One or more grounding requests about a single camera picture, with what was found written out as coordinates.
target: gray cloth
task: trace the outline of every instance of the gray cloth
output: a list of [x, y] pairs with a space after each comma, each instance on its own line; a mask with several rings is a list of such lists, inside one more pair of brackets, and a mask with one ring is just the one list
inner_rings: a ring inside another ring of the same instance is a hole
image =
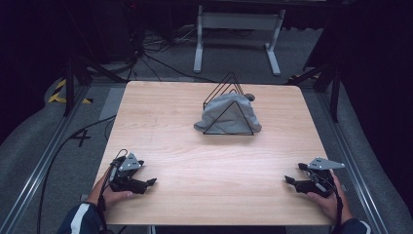
[[211, 100], [202, 119], [194, 128], [205, 134], [249, 134], [251, 130], [258, 133], [262, 128], [248, 98], [235, 93]]

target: wooden table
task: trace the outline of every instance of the wooden table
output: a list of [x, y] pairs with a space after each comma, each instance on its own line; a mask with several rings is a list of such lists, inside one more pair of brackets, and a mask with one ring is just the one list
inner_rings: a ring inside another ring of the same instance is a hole
[[145, 164], [134, 176], [158, 180], [106, 212], [110, 224], [329, 225], [319, 207], [286, 184], [306, 179], [298, 163], [325, 151], [301, 91], [242, 85], [262, 125], [254, 136], [203, 135], [193, 128], [216, 87], [129, 82], [96, 178], [121, 149]]

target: hand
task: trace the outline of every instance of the hand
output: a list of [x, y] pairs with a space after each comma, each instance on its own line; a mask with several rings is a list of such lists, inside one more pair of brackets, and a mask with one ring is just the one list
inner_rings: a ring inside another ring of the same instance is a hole
[[[94, 189], [92, 190], [86, 202], [94, 203], [97, 206], [100, 189], [108, 173], [109, 173], [109, 170], [107, 170], [106, 173], [103, 175], [103, 177], [97, 182], [97, 184], [94, 186]], [[112, 188], [110, 188], [110, 186], [107, 186], [103, 192], [103, 198], [105, 201], [106, 209], [113, 206], [113, 204], [119, 201], [131, 198], [132, 195], [133, 193], [130, 191], [114, 192]]]
[[[341, 200], [343, 201], [343, 211], [342, 211], [342, 218], [341, 218], [341, 224], [343, 224], [345, 221], [349, 220], [350, 218], [353, 218], [352, 213], [350, 212], [349, 208], [349, 202], [347, 201], [347, 197], [343, 192], [343, 189], [341, 188], [340, 181], [338, 177], [334, 174], [331, 173], [331, 175], [334, 178], [334, 183], [337, 187], [338, 194], [341, 197]], [[337, 218], [337, 198], [335, 193], [332, 193], [330, 196], [327, 198], [321, 197], [317, 193], [313, 192], [308, 192], [307, 196], [313, 200], [315, 203], [317, 203], [324, 213], [334, 222], [336, 222]]]

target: dark blue sleeve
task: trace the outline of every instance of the dark blue sleeve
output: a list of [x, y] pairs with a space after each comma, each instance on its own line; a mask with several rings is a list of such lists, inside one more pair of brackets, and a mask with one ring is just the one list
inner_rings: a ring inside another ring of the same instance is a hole
[[57, 234], [99, 233], [101, 225], [102, 221], [97, 212], [97, 207], [92, 203], [82, 203], [67, 213]]
[[340, 234], [372, 234], [372, 232], [367, 223], [351, 218], [343, 223]]

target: person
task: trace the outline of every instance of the person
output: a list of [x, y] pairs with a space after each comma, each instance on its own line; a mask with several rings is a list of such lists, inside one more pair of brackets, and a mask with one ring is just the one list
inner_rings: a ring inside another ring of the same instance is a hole
[[[97, 201], [101, 186], [104, 182], [105, 175], [97, 182], [88, 199], [80, 205], [72, 208], [66, 215], [62, 222], [58, 234], [79, 233], [91, 234], [99, 233], [102, 230], [103, 220], [101, 219], [98, 209]], [[369, 234], [371, 229], [363, 221], [353, 217], [349, 202], [346, 195], [341, 188], [341, 183], [335, 174], [332, 174], [334, 183], [337, 187], [338, 193], [343, 201], [343, 211], [341, 219], [341, 228], [339, 234]], [[319, 194], [309, 192], [306, 194], [310, 200], [318, 204], [323, 212], [335, 222], [337, 217], [337, 200], [335, 194], [331, 194], [327, 198], [321, 197]], [[115, 203], [126, 200], [132, 197], [132, 192], [122, 191], [114, 192], [110, 186], [107, 186], [103, 192], [106, 209], [109, 209]]]
[[[344, 191], [341, 187], [340, 180], [338, 179], [337, 175], [335, 175], [333, 172], [331, 172], [331, 175], [334, 178], [334, 183], [337, 187], [337, 191], [339, 196], [341, 197], [341, 200], [343, 201], [343, 211], [342, 211], [342, 217], [341, 217], [341, 226], [339, 229], [340, 234], [369, 234], [371, 233], [371, 228], [370, 226], [363, 222], [358, 220], [357, 218], [353, 217], [350, 207], [349, 207], [349, 201], [344, 194]], [[336, 222], [337, 218], [337, 198], [334, 193], [332, 193], [330, 196], [327, 198], [321, 197], [317, 193], [313, 192], [308, 192], [306, 194], [310, 200], [318, 204], [321, 208], [322, 211], [332, 220], [334, 223]]]
[[[72, 208], [63, 220], [58, 234], [92, 234], [99, 233], [103, 228], [103, 220], [100, 217], [97, 202], [99, 199], [100, 189], [105, 180], [106, 174], [94, 186], [91, 194], [85, 202]], [[105, 208], [110, 209], [115, 203], [122, 200], [130, 199], [133, 193], [130, 191], [114, 192], [110, 186], [107, 186], [103, 192]]]

